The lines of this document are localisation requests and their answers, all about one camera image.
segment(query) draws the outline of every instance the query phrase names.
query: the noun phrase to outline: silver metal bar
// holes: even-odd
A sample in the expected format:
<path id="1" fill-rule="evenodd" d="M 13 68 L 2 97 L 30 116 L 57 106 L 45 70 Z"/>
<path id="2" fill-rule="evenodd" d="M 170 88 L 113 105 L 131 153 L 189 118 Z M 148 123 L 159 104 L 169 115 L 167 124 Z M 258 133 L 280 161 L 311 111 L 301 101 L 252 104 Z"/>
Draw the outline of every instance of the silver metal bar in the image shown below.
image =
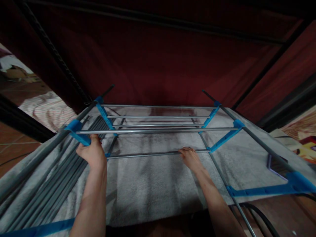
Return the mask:
<path id="1" fill-rule="evenodd" d="M 203 126 L 204 124 L 132 124 L 132 125 L 113 125 L 113 127 L 181 127 L 181 126 L 187 126 L 187 127 L 195 127 L 195 126 Z"/>
<path id="2" fill-rule="evenodd" d="M 208 150 L 196 150 L 197 153 L 209 152 Z M 111 159 L 121 159 L 121 158 L 136 158 L 136 157 L 146 157 L 146 156 L 164 156 L 164 155 L 180 155 L 178 151 L 172 152 L 157 152 L 157 153 L 143 153 L 143 154 L 128 154 L 128 155 L 118 155 L 118 156 L 110 156 Z"/>
<path id="3" fill-rule="evenodd" d="M 200 132 L 200 131 L 235 131 L 238 128 L 223 127 L 223 128 L 157 128 L 157 129 L 122 129 L 122 130 L 83 130 L 76 132 L 77 134 L 103 134 L 103 133 L 116 133 L 116 134 L 133 134 L 133 133 L 172 133 L 172 132 Z"/>
<path id="4" fill-rule="evenodd" d="M 108 116 L 109 119 L 209 119 L 209 116 Z"/>
<path id="5" fill-rule="evenodd" d="M 203 135 L 200 134 L 200 133 L 199 133 L 199 135 L 200 135 L 200 137 L 201 137 L 201 139 L 202 139 L 202 141 L 203 141 L 203 143 L 204 143 L 204 145 L 205 145 L 205 148 L 207 148 L 208 145 L 207 145 L 207 143 L 206 143 L 206 141 L 205 141 Z M 212 159 L 212 161 L 213 161 L 213 163 L 214 163 L 214 165 L 215 165 L 215 167 L 216 167 L 216 169 L 217 169 L 217 172 L 218 172 L 218 174 L 220 175 L 220 177 L 221 177 L 221 179 L 222 179 L 224 185 L 227 187 L 227 186 L 228 186 L 228 183 L 227 183 L 226 179 L 224 178 L 224 175 L 223 175 L 222 171 L 220 170 L 220 168 L 219 168 L 219 166 L 218 166 L 218 164 L 217 164 L 217 162 L 216 162 L 216 160 L 215 160 L 213 154 L 212 154 L 210 151 L 208 151 L 208 154 L 210 155 L 210 157 L 211 157 L 211 159 Z M 232 196 L 230 196 L 230 197 L 231 197 L 231 199 L 233 200 L 233 202 L 236 204 L 236 206 L 237 206 L 237 208 L 238 208 L 238 210 L 239 210 L 241 216 L 243 217 L 243 219 L 244 219 L 244 221 L 245 221 L 245 223 L 246 223 L 246 225 L 247 225 L 247 227 L 248 227 L 248 229 L 249 229 L 249 231 L 250 231 L 251 236 L 252 236 L 252 237 L 256 237 L 256 234 L 254 233 L 253 229 L 251 228 L 250 223 L 249 223 L 247 217 L 245 216 L 243 210 L 241 209 L 239 203 L 237 202 L 237 200 L 236 200 L 234 197 L 232 197 Z"/>
<path id="6" fill-rule="evenodd" d="M 214 106 L 160 106 L 160 105 L 116 105 L 102 104 L 105 107 L 143 107 L 143 108 L 179 108 L 179 109 L 215 109 Z"/>

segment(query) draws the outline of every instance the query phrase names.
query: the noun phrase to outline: black metal frame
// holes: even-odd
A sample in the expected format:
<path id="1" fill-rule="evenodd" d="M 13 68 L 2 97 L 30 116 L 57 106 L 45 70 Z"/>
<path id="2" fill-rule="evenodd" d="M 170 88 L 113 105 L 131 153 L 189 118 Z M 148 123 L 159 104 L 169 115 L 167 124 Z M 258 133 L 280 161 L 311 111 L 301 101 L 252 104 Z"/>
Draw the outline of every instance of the black metal frame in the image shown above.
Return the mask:
<path id="1" fill-rule="evenodd" d="M 41 143 L 55 135 L 1 94 L 0 121 Z"/>
<path id="2" fill-rule="evenodd" d="M 316 104 L 316 72 L 286 96 L 256 125 L 267 132 L 281 128 Z"/>
<path id="3" fill-rule="evenodd" d="M 288 48 L 294 43 L 294 41 L 303 33 L 303 31 L 312 23 L 312 21 L 313 20 L 311 19 L 304 20 L 297 27 L 297 29 L 293 32 L 293 34 L 289 37 L 289 39 L 285 42 L 285 44 L 271 58 L 271 60 L 267 63 L 267 65 L 263 68 L 263 70 L 258 74 L 255 80 L 251 83 L 251 85 L 246 89 L 246 91 L 242 94 L 242 96 L 233 105 L 232 107 L 233 110 L 237 109 L 237 107 L 241 104 L 241 102 L 249 95 L 249 93 L 253 90 L 253 88 L 261 81 L 261 79 L 267 74 L 267 72 L 273 67 L 273 65 L 279 60 L 279 58 L 281 58 L 281 56 L 288 50 Z"/>
<path id="4" fill-rule="evenodd" d="M 15 0 L 31 26 L 34 28 L 36 33 L 39 35 L 39 38 L 48 48 L 52 56 L 55 58 L 59 67 L 63 70 L 68 79 L 73 83 L 79 94 L 85 101 L 90 102 L 90 97 L 82 90 L 74 76 L 70 72 L 66 63 L 62 60 L 57 49 L 45 33 L 44 29 L 41 27 L 40 23 L 34 16 L 30 7 L 27 3 L 41 4 L 47 6 L 61 7 L 70 10 L 82 11 L 87 13 L 101 14 L 110 17 L 116 17 L 125 20 L 132 20 L 137 22 L 143 22 L 147 24 L 155 24 L 164 27 L 172 27 L 181 30 L 189 30 L 194 32 L 200 32 L 204 34 L 212 34 L 223 37 L 231 37 L 234 39 L 255 42 L 255 43 L 264 43 L 272 45 L 281 45 L 281 48 L 273 56 L 273 58 L 267 63 L 263 70 L 258 74 L 254 79 L 251 85 L 245 90 L 243 95 L 237 100 L 237 102 L 232 107 L 233 110 L 236 110 L 237 107 L 242 103 L 242 101 L 249 95 L 252 89 L 260 82 L 260 80 L 266 75 L 266 73 L 273 67 L 273 65 L 279 60 L 279 58 L 287 51 L 287 49 L 293 44 L 293 42 L 301 35 L 301 33 L 310 25 L 310 23 L 315 18 L 309 8 L 305 9 L 296 9 L 294 6 L 285 6 L 281 3 L 275 3 L 272 1 L 259 1 L 258 3 L 252 3 L 250 1 L 244 0 L 240 1 L 246 5 L 252 5 L 259 8 L 267 8 L 274 12 L 279 12 L 283 14 L 295 15 L 298 17 L 306 18 L 294 31 L 294 33 L 284 42 L 281 39 L 274 39 L 262 35 L 248 34 L 245 32 L 235 31 L 231 29 L 224 29 L 217 26 L 200 24 L 195 22 L 184 21 L 180 19 L 174 19 L 149 13 L 143 13 L 139 11 L 133 11 L 123 8 L 118 8 L 114 6 L 109 6 L 105 4 L 92 3 L 82 0 Z"/>
<path id="5" fill-rule="evenodd" d="M 15 4 L 20 9 L 22 15 L 25 17 L 27 22 L 31 25 L 31 27 L 36 32 L 39 39 L 42 41 L 44 46 L 47 48 L 47 50 L 50 52 L 52 57 L 54 58 L 55 62 L 59 66 L 59 68 L 64 73 L 65 77 L 68 79 L 68 81 L 73 85 L 74 89 L 77 91 L 79 96 L 82 98 L 82 101 L 85 104 L 89 104 L 92 102 L 92 99 L 90 96 L 84 91 L 84 89 L 81 88 L 77 80 L 75 79 L 74 75 L 71 73 L 70 69 L 68 68 L 65 61 L 60 56 L 58 50 L 48 37 L 48 35 L 45 33 L 44 29 L 40 25 L 39 21 L 33 14 L 32 10 L 29 8 L 26 2 L 17 0 L 15 1 Z"/>
<path id="6" fill-rule="evenodd" d="M 46 6 L 54 6 L 65 8 L 69 10 L 76 10 L 87 13 L 94 13 L 99 15 L 105 15 L 125 20 L 137 21 L 147 24 L 154 24 L 163 27 L 172 27 L 181 30 L 195 31 L 204 34 L 211 34 L 217 36 L 224 36 L 235 38 L 244 41 L 282 45 L 285 43 L 282 39 L 275 39 L 267 36 L 249 34 L 227 28 L 222 28 L 213 25 L 201 24 L 196 22 L 190 22 L 160 15 L 154 15 L 149 13 L 143 13 L 139 11 L 133 11 L 124 8 L 118 8 L 100 3 L 92 3 L 82 0 L 24 0 L 25 4 L 34 3 Z"/>

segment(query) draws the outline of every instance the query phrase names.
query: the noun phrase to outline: tiled floor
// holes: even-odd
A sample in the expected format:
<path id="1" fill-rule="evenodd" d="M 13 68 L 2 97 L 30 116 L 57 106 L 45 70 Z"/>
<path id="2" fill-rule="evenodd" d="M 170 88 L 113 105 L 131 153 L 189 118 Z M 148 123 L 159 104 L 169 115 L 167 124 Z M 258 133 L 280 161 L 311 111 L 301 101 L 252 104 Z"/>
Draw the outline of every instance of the tiled floor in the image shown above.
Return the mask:
<path id="1" fill-rule="evenodd" d="M 34 83 L 0 81 L 0 93 L 17 106 L 25 99 L 48 91 L 51 89 L 42 81 Z M 0 123 L 0 178 L 39 145 L 40 143 L 32 138 Z"/>

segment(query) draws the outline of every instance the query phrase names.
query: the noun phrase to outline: cardboard box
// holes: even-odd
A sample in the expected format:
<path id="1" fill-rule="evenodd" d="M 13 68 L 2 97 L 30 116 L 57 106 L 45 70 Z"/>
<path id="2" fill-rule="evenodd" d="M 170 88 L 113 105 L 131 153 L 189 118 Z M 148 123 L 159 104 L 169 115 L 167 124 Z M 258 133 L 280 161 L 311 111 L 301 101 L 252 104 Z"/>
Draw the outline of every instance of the cardboard box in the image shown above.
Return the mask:
<path id="1" fill-rule="evenodd" d="M 37 77 L 36 74 L 28 74 L 23 70 L 22 68 L 18 66 L 13 66 L 11 69 L 8 69 L 7 72 L 1 72 L 6 78 L 10 79 L 20 79 L 25 78 L 28 79 L 28 77 Z"/>

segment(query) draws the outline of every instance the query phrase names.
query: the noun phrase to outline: hand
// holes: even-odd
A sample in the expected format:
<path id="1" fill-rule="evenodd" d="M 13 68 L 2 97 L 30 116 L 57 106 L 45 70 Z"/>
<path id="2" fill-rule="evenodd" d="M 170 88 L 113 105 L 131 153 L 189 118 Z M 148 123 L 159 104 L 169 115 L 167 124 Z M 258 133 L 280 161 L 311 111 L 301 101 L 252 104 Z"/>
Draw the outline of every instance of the hand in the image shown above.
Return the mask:
<path id="1" fill-rule="evenodd" d="M 195 174 L 200 170 L 205 169 L 200 161 L 198 154 L 193 148 L 183 147 L 178 151 L 181 153 L 180 156 L 182 157 L 184 164 Z"/>
<path id="2" fill-rule="evenodd" d="M 90 146 L 84 146 L 80 143 L 76 152 L 89 163 L 90 168 L 103 168 L 106 166 L 106 157 L 99 136 L 92 134 L 90 138 Z"/>

